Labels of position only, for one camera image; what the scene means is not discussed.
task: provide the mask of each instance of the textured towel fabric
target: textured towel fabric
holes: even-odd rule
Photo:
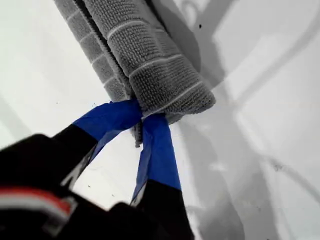
[[[54,0],[114,102],[137,98],[143,118],[169,123],[215,98],[145,0]],[[141,123],[133,128],[141,143]]]

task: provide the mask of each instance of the red stripe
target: red stripe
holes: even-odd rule
[[[57,208],[61,209],[66,214],[70,214],[71,206],[69,203],[62,201],[60,198],[56,197],[49,191],[44,191],[37,188],[31,187],[0,187],[0,197],[1,195],[14,195],[23,197],[37,197],[44,201],[51,202]]]

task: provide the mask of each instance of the towel stripe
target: towel stripe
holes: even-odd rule
[[[141,20],[132,20],[132,21],[127,21],[127,22],[124,22],[116,27],[114,27],[113,29],[111,29],[108,34],[106,35],[106,39],[109,40],[109,38],[115,33],[117,32],[118,30],[124,28],[125,26],[128,26],[128,25],[136,25],[136,24],[146,24],[144,21],[141,21]]]
[[[89,36],[92,35],[92,34],[94,34],[93,31],[89,32],[87,35],[85,35],[83,38],[81,38],[81,39],[79,40],[79,43],[81,43],[83,40],[85,40],[87,37],[89,37]]]
[[[105,87],[108,82],[110,82],[111,80],[113,80],[113,79],[115,79],[115,78],[116,78],[116,76],[112,76],[112,77],[108,78],[108,79],[103,83],[103,87]]]
[[[105,54],[101,53],[99,56],[97,56],[95,59],[92,60],[91,64],[94,64],[95,61],[99,60],[100,58],[102,58]]]
[[[158,112],[160,112],[161,110],[165,109],[166,107],[170,106],[171,104],[173,104],[174,102],[176,102],[177,100],[179,100],[181,97],[183,97],[185,94],[187,94],[189,91],[191,91],[192,89],[196,88],[197,86],[199,86],[200,84],[202,84],[201,81],[197,82],[196,84],[192,85],[191,87],[189,87],[187,90],[185,90],[184,92],[182,92],[180,95],[178,95],[177,97],[175,97],[173,100],[171,100],[169,103],[167,103],[166,105],[158,108],[157,110],[143,116],[141,118],[141,120],[144,120],[145,118],[149,117],[152,114],[156,114]]]
[[[66,21],[68,22],[70,19],[72,19],[75,15],[77,15],[78,13],[80,13],[80,9],[77,9],[74,13],[72,13],[70,16],[68,16],[68,18],[66,19]]]
[[[143,65],[139,66],[137,69],[135,69],[132,73],[130,73],[129,78],[131,78],[139,70],[141,70],[141,69],[143,69],[143,68],[145,68],[145,67],[147,67],[147,66],[149,66],[151,64],[163,63],[163,62],[167,62],[167,61],[179,58],[179,57],[182,57],[182,55],[181,54],[176,54],[176,55],[173,55],[173,56],[170,56],[170,57],[162,57],[162,58],[157,58],[157,59],[154,59],[154,60],[151,60],[151,61],[147,61],[146,63],[144,63]]]

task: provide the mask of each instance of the white surface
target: white surface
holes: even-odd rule
[[[319,239],[320,2],[161,0],[157,7],[217,98],[171,126],[185,205],[203,238]],[[0,33],[2,147],[33,133],[51,136],[108,101],[52,1],[7,1]],[[129,201],[139,151],[123,133],[75,190],[104,208]]]

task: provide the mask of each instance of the folded towel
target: folded towel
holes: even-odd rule
[[[143,117],[169,123],[215,98],[144,0],[55,0],[114,102],[137,98]],[[133,128],[137,145],[141,125]]]

